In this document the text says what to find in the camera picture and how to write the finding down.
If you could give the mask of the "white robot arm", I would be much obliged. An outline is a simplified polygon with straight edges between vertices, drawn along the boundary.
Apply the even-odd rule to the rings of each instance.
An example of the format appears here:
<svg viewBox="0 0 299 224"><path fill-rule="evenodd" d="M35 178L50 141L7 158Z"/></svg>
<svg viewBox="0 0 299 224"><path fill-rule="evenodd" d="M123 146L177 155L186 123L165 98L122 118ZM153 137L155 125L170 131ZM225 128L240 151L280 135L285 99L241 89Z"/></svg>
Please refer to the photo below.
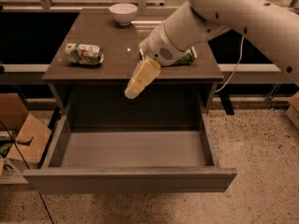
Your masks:
<svg viewBox="0 0 299 224"><path fill-rule="evenodd" d="M298 15L266 0L189 0L139 43L148 58L137 64L125 96L136 98L163 66L226 28L243 35L288 79L299 83Z"/></svg>

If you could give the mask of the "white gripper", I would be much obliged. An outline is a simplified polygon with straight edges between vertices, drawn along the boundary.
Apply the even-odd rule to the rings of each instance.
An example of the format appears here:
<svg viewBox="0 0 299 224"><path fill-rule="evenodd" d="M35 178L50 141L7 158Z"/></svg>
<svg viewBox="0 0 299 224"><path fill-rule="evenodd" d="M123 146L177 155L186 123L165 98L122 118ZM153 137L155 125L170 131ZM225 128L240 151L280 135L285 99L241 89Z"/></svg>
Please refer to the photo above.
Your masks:
<svg viewBox="0 0 299 224"><path fill-rule="evenodd" d="M137 64L124 92L127 98L135 99L160 75L161 66L170 66L184 56L187 45L180 41L181 37L182 32L176 25L163 21L139 43L139 47L152 59Z"/></svg>

